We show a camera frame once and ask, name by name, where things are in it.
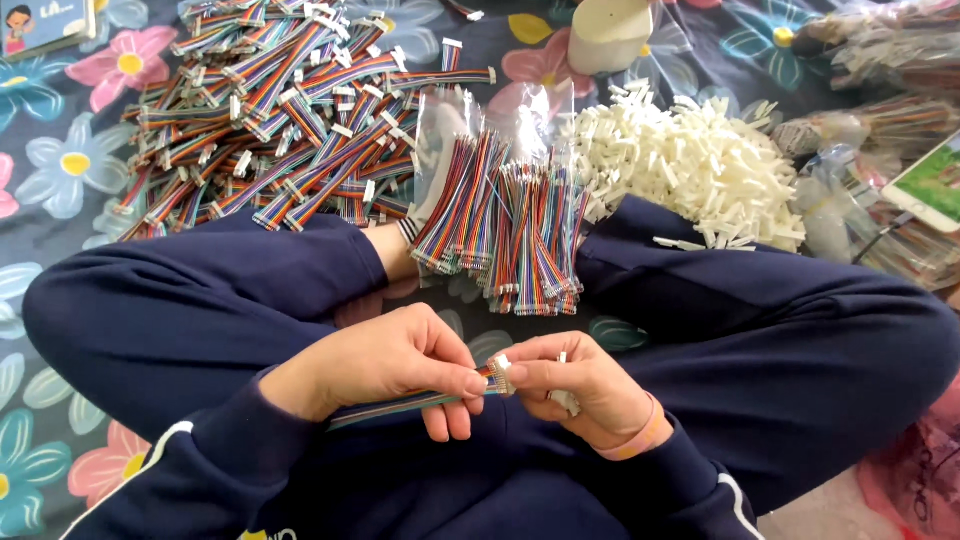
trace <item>pink flower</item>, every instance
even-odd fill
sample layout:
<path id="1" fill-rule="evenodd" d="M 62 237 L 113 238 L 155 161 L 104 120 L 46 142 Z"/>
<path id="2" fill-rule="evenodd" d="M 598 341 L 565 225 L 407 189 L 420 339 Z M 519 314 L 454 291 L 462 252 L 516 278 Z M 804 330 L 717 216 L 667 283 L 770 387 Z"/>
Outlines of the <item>pink flower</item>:
<path id="1" fill-rule="evenodd" d="M 662 0 L 664 4 L 676 4 L 677 0 Z M 716 8 L 723 3 L 723 0 L 685 0 L 685 2 L 698 10 L 708 10 Z"/>
<path id="2" fill-rule="evenodd" d="M 177 37 L 169 26 L 155 26 L 142 32 L 125 30 L 117 34 L 110 47 L 64 70 L 82 85 L 96 86 L 90 94 L 94 112 L 113 102 L 126 87 L 143 90 L 148 83 L 170 78 L 170 68 L 160 57 Z"/>
<path id="3" fill-rule="evenodd" d="M 369 321 L 373 317 L 379 317 L 383 314 L 384 300 L 395 300 L 410 296 L 419 288 L 419 278 L 392 283 L 385 289 L 380 289 L 337 308 L 337 311 L 333 314 L 333 323 L 337 325 L 337 328 L 344 329 Z"/>
<path id="4" fill-rule="evenodd" d="M 91 450 L 74 461 L 67 489 L 75 497 L 86 497 L 86 507 L 92 508 L 140 470 L 149 450 L 150 443 L 116 420 L 110 421 L 107 447 Z"/>
<path id="5" fill-rule="evenodd" d="M 573 81 L 574 97 L 584 97 L 593 92 L 593 78 L 574 73 L 566 62 L 566 47 L 569 42 L 570 29 L 564 28 L 554 34 L 543 49 L 510 51 L 504 55 L 503 72 L 514 83 L 493 96 L 490 109 L 504 114 L 515 112 L 524 95 L 522 83 L 545 86 L 551 94 L 551 112 L 556 112 L 561 106 L 560 95 L 555 95 L 554 88 L 566 79 Z"/>
<path id="6" fill-rule="evenodd" d="M 4 191 L 13 174 L 13 158 L 8 154 L 0 154 L 0 219 L 10 217 L 20 209 L 19 203 L 13 196 Z"/>

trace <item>pile of white connectors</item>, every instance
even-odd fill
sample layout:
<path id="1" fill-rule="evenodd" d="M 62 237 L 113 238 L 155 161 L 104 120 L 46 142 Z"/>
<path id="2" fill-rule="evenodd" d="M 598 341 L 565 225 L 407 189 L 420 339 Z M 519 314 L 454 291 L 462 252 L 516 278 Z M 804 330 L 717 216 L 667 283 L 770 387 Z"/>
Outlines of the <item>pile of white connectors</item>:
<path id="1" fill-rule="evenodd" d="M 672 109 L 660 110 L 646 80 L 611 93 L 613 106 L 584 110 L 563 133 L 593 198 L 588 219 L 609 215 L 633 194 L 693 221 L 705 240 L 658 238 L 663 245 L 753 251 L 749 244 L 758 242 L 797 251 L 804 224 L 787 208 L 797 173 L 757 130 L 776 104 L 761 105 L 747 123 L 726 116 L 727 98 L 697 105 L 678 96 Z"/>

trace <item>fingernail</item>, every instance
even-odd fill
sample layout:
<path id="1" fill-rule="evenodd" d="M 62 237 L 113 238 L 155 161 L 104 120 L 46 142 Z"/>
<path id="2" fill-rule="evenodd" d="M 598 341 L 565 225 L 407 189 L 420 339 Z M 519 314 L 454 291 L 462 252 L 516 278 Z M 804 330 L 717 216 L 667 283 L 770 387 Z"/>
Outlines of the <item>fingernail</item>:
<path id="1" fill-rule="evenodd" d="M 530 371 L 526 366 L 512 365 L 507 369 L 507 379 L 510 381 L 510 384 L 518 385 L 527 380 L 527 377 L 530 375 Z"/>
<path id="2" fill-rule="evenodd" d="M 487 378 L 479 373 L 470 376 L 467 380 L 467 392 L 476 398 L 483 396 L 487 392 Z"/>

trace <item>navy sweatpants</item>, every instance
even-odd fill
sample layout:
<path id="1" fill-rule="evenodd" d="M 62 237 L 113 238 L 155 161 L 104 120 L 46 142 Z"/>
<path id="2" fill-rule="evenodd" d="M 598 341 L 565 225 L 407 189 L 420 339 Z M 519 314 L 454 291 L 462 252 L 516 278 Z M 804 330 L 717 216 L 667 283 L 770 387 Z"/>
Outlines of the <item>navy sweatpants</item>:
<path id="1" fill-rule="evenodd" d="M 701 242 L 676 214 L 628 198 L 578 253 L 585 301 L 649 332 L 656 345 L 618 360 L 757 515 L 889 442 L 957 371 L 956 318 L 907 282 L 654 236 Z M 269 233 L 240 213 L 65 260 L 34 281 L 24 319 L 59 373 L 156 440 L 334 332 L 320 322 L 332 309 L 385 284 L 371 244 L 338 217 Z"/>

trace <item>white stripe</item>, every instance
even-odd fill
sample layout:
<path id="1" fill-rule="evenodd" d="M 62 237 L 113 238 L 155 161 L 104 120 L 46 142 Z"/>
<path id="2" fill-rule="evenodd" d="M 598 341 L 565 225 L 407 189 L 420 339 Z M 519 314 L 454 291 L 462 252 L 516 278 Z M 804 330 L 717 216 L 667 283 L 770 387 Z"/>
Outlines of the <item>white stripe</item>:
<path id="1" fill-rule="evenodd" d="M 69 536 L 69 535 L 70 535 L 70 532 L 73 531 L 73 528 L 76 527 L 77 524 L 78 524 L 80 521 L 82 521 L 86 516 L 90 515 L 90 512 L 96 510 L 97 508 L 100 507 L 101 504 L 105 503 L 105 502 L 107 501 L 107 499 L 109 499 L 110 497 L 113 497 L 114 495 L 116 495 L 116 493 L 117 493 L 118 491 L 120 491 L 121 489 L 123 489 L 123 487 L 124 487 L 125 485 L 127 485 L 128 483 L 130 483 L 131 480 L 139 477 L 139 476 L 142 475 L 143 473 L 146 473 L 147 471 L 150 470 L 151 467 L 153 467 L 154 465 L 156 465 L 157 462 L 160 461 L 160 458 L 163 457 L 163 450 L 164 450 L 164 448 L 166 448 L 166 446 L 167 446 L 167 441 L 170 440 L 170 437 L 174 436 L 174 435 L 177 434 L 177 433 L 190 433 L 190 432 L 192 432 L 192 431 L 193 431 L 193 422 L 187 422 L 187 421 L 177 422 L 177 423 L 174 424 L 171 428 L 169 428 L 169 429 L 167 430 L 167 432 L 166 432 L 166 433 L 163 433 L 163 434 L 160 436 L 160 439 L 159 439 L 158 441 L 156 441 L 156 446 L 154 447 L 154 453 L 151 454 L 151 456 L 150 456 L 150 461 L 147 462 L 147 464 L 144 465 L 142 469 L 140 469 L 139 471 L 137 471 L 136 473 L 134 473 L 134 474 L 133 474 L 132 476 L 130 476 L 128 479 L 124 480 L 123 483 L 121 483 L 121 484 L 119 485 L 119 487 L 117 487 L 116 489 L 114 489 L 112 493 L 110 493 L 110 494 L 107 495 L 106 497 L 103 497 L 98 503 L 94 504 L 92 508 L 90 508 L 89 510 L 87 510 L 86 512 L 84 512 L 83 515 L 81 515 L 79 518 L 76 519 L 76 521 L 74 521 L 72 524 L 70 524 L 70 528 L 68 528 L 68 529 L 66 530 L 66 532 L 63 534 L 63 536 L 60 537 L 60 540 L 63 540 L 64 538 L 66 538 L 67 536 Z"/>
<path id="2" fill-rule="evenodd" d="M 720 476 L 717 477 L 717 483 L 725 483 L 733 490 L 733 513 L 736 514 L 736 519 L 740 520 L 740 525 L 757 540 L 764 540 L 760 531 L 756 530 L 756 527 L 747 520 L 747 516 L 743 515 L 743 492 L 740 491 L 740 486 L 736 485 L 736 480 L 726 473 L 720 473 Z"/>

